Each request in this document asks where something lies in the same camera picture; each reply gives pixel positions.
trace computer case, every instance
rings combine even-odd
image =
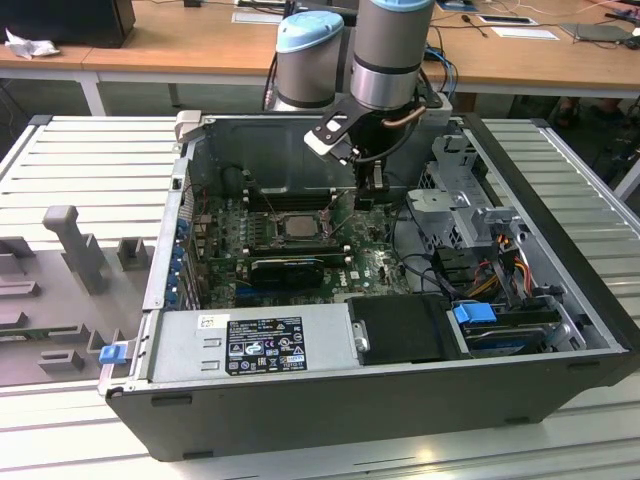
[[[131,0],[3,0],[0,2],[2,38],[5,28],[29,40],[119,48],[133,29]]]

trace black side panel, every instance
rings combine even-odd
[[[493,162],[497,173],[502,176],[516,199],[524,206],[527,214],[542,236],[549,243],[564,267],[570,273],[580,290],[591,302],[600,318],[605,322],[615,339],[634,355],[627,365],[627,374],[640,368],[640,329],[607,288],[582,252],[542,202],[533,187],[513,163],[507,152],[491,134],[484,122],[475,114],[464,119],[468,128]]]
[[[624,361],[612,355],[585,359],[589,368],[577,368],[575,359],[558,359],[116,393],[107,403],[154,458],[177,461],[193,452],[221,457],[536,423]]]

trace blue latch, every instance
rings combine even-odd
[[[458,323],[497,322],[496,314],[488,303],[462,303],[453,309]]]
[[[127,363],[125,355],[127,354],[126,345],[107,345],[100,350],[98,361],[102,365],[116,364],[122,365]]]

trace warning label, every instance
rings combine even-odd
[[[301,317],[227,323],[225,369],[229,375],[307,369]]]

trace metal bracket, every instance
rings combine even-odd
[[[479,208],[471,216],[471,224],[475,227],[478,241],[491,240],[491,226],[504,226],[505,229],[520,215],[514,207]]]
[[[203,123],[201,110],[183,110],[179,112],[176,117],[176,124],[173,127],[176,133],[176,141],[178,143],[187,143],[193,140],[197,135],[192,132],[197,130]]]

